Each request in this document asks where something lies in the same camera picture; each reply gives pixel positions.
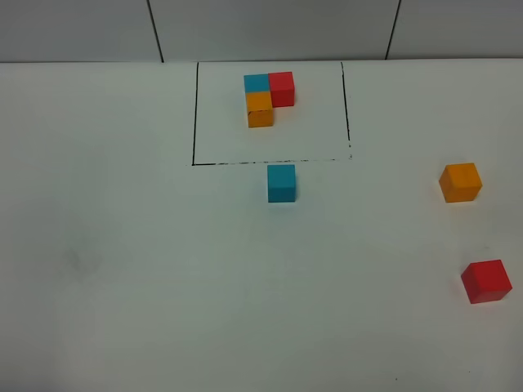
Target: blue cube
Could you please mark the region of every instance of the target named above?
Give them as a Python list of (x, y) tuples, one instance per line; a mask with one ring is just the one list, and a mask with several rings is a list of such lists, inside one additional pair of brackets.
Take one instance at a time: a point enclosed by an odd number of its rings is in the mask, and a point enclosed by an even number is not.
[(267, 166), (269, 203), (296, 201), (296, 168), (294, 165)]
[(269, 74), (263, 73), (261, 75), (245, 75), (245, 94), (249, 92), (266, 92), (270, 91)]

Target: wooden block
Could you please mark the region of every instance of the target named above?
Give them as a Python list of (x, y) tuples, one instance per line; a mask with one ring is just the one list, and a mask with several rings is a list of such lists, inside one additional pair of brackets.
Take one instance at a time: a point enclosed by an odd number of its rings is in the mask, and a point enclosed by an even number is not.
[(269, 73), (272, 106), (283, 108), (294, 106), (294, 79), (292, 72)]
[(471, 304), (499, 301), (512, 290), (501, 260), (471, 263), (461, 279)]
[(259, 75), (244, 76), (245, 93), (270, 91), (269, 74), (261, 73)]
[(267, 166), (267, 196), (269, 203), (296, 201), (296, 168), (294, 165)]
[(249, 92), (247, 100), (248, 127), (272, 127), (275, 123), (270, 92)]
[(474, 163), (447, 165), (440, 178), (441, 191), (447, 203), (471, 202), (482, 186)]

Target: white surface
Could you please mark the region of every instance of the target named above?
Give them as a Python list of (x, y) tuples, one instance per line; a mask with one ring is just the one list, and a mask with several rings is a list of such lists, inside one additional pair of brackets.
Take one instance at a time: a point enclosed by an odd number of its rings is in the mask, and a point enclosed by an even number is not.
[[(186, 164), (193, 66), (92, 66), (0, 67), (1, 316), (56, 384), (521, 390), (523, 62), (345, 63), (354, 158), (284, 207), (264, 164)], [(464, 161), (484, 188), (446, 205)], [(491, 258), (514, 290), (472, 306)]]
[[(172, 168), (190, 165), (195, 71), (196, 65), (160, 64), (0, 66), (3, 389), (17, 381), (45, 389), (69, 355), (83, 356), (67, 340), (82, 327), (70, 311), (90, 317), (82, 302), (91, 300), (75, 292), (95, 288), (87, 276), (123, 261), (125, 249), (134, 252), (120, 236), (132, 229), (121, 226), (129, 221), (120, 214), (147, 211), (154, 184), (174, 181)], [(134, 223), (145, 228), (150, 219)], [(107, 272), (101, 273), (108, 278)], [(80, 341), (97, 345), (90, 332)], [(73, 390), (89, 385), (87, 376), (69, 374)]]
[[(273, 127), (249, 128), (244, 75), (292, 71), (296, 103)], [(342, 65), (329, 62), (201, 63), (195, 163), (348, 159)]]
[(160, 61), (146, 0), (4, 0), (0, 61)]
[(151, 0), (166, 60), (383, 59), (398, 0)]
[(520, 0), (402, 0), (389, 59), (522, 57)]

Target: white table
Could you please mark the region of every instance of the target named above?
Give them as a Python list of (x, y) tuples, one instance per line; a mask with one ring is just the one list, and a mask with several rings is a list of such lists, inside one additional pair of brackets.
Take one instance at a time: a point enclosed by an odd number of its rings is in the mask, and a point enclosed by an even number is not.
[[(344, 67), (352, 160), (279, 206), (265, 164), (191, 166), (196, 64), (0, 66), (5, 383), (521, 390), (523, 62)], [(445, 204), (468, 161), (480, 197)], [(470, 305), (494, 258), (514, 290)]]

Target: orange cube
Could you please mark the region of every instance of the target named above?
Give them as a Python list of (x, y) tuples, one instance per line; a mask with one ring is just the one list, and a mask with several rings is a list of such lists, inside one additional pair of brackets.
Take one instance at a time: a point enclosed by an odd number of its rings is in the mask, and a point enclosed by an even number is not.
[(274, 110), (270, 91), (249, 92), (245, 94), (247, 100), (248, 127), (271, 127), (275, 123)]
[(480, 193), (481, 186), (474, 163), (447, 165), (440, 178), (441, 191), (447, 203), (471, 202)]

